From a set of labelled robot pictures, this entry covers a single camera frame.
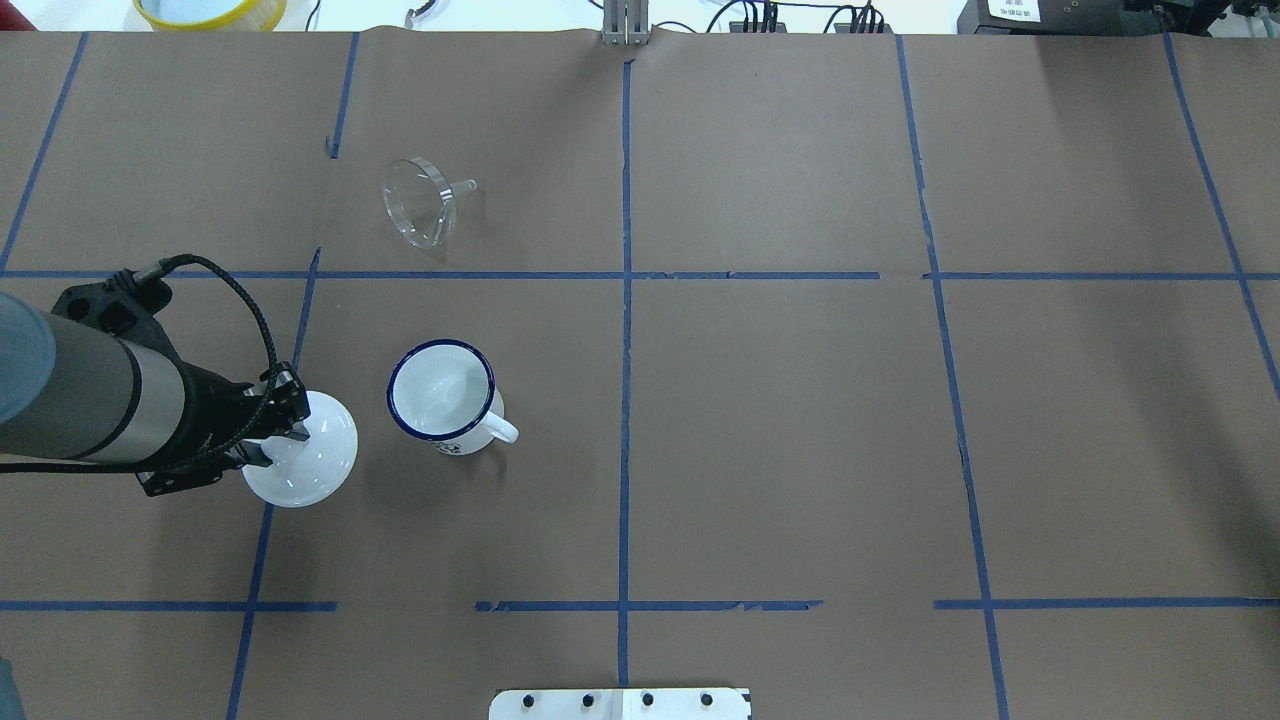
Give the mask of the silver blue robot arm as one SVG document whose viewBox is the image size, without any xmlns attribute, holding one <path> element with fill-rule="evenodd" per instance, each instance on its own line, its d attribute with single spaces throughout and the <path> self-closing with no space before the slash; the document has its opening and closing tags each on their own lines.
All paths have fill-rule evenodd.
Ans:
<svg viewBox="0 0 1280 720">
<path fill-rule="evenodd" d="M 293 369 L 257 383 L 184 361 L 157 305 L 101 284 L 55 311 L 3 296 L 3 452 L 10 473 L 129 474 L 150 497 L 275 465 L 273 439 L 307 442 L 311 407 Z"/>
</svg>

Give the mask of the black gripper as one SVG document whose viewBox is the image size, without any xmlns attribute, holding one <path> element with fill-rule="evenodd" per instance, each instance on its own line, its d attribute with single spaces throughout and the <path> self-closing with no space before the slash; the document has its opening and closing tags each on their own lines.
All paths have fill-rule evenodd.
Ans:
<svg viewBox="0 0 1280 720">
<path fill-rule="evenodd" d="M 274 461 L 261 442 L 230 439 L 236 433 L 257 436 L 253 413 L 264 398 L 265 437 L 298 442 L 310 439 L 305 421 L 310 418 L 305 384 L 293 368 L 269 368 L 264 383 L 233 382 L 201 366 L 186 364 L 191 389 L 191 423 L 184 430 L 179 459 L 187 464 L 178 471 L 228 471 L 242 468 L 270 468 Z"/>
</svg>

